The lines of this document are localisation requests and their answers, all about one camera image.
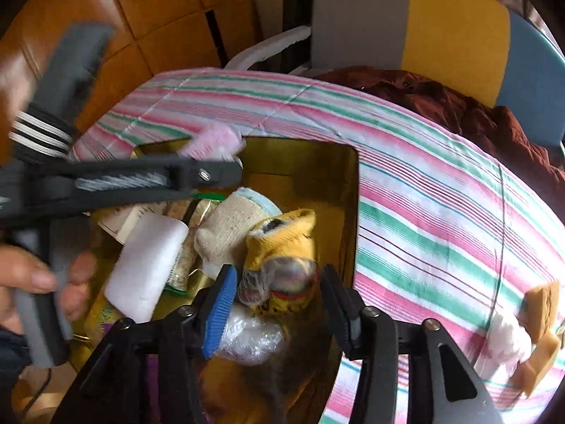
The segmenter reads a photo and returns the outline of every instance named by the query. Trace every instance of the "brown sponge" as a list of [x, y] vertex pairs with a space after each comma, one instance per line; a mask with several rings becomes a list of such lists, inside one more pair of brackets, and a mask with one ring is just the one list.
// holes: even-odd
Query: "brown sponge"
[[522, 388], [526, 397], [532, 395], [543, 377], [552, 369], [560, 347], [561, 341], [557, 335], [547, 332], [538, 341], [532, 355], [518, 365], [516, 373], [512, 376], [512, 382]]
[[528, 325], [526, 331], [533, 344], [553, 328], [559, 303], [559, 281], [538, 285], [528, 290], [524, 297], [528, 306]]

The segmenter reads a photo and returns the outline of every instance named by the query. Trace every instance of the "fingernail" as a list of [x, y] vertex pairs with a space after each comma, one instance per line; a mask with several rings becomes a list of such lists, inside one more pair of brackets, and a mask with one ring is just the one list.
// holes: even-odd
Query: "fingernail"
[[53, 274], [42, 268], [35, 268], [32, 271], [32, 284], [41, 290], [51, 290], [55, 288], [56, 279]]

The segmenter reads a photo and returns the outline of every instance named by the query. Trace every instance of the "hand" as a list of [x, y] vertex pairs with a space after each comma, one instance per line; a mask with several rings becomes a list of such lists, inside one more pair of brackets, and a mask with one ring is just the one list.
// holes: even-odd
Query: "hand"
[[[94, 274], [96, 260], [90, 252], [81, 253], [70, 266], [69, 284], [61, 291], [60, 307], [69, 321], [82, 317], [87, 309], [88, 280]], [[0, 245], [0, 325], [23, 334], [12, 289], [29, 293], [49, 293], [57, 288], [57, 279], [47, 265], [18, 247]]]

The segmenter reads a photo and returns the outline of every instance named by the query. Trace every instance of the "pink package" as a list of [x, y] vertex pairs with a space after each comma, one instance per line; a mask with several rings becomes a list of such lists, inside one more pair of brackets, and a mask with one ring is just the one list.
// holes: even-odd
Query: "pink package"
[[245, 142], [236, 129], [224, 123], [214, 123], [205, 127], [177, 153], [180, 156], [190, 156], [199, 160], [230, 160], [244, 146]]

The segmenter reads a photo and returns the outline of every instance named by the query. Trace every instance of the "striped tablecloth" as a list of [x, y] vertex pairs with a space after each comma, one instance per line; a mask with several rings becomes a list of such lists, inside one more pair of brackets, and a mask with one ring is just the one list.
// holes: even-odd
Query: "striped tablecloth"
[[[563, 275], [563, 225], [509, 170], [417, 114], [334, 84], [219, 69], [164, 73], [105, 114], [73, 155], [127, 157], [141, 143], [196, 134], [215, 120], [243, 135], [355, 146], [355, 287], [395, 319], [437, 318], [472, 363], [485, 355], [493, 310], [518, 315], [524, 292]], [[486, 384], [505, 422], [522, 424], [543, 411], [564, 371], [565, 351], [529, 399], [507, 386], [504, 368]], [[344, 359], [321, 423], [348, 421], [358, 377], [359, 364]], [[406, 422], [403, 357], [398, 392], [397, 422]]]

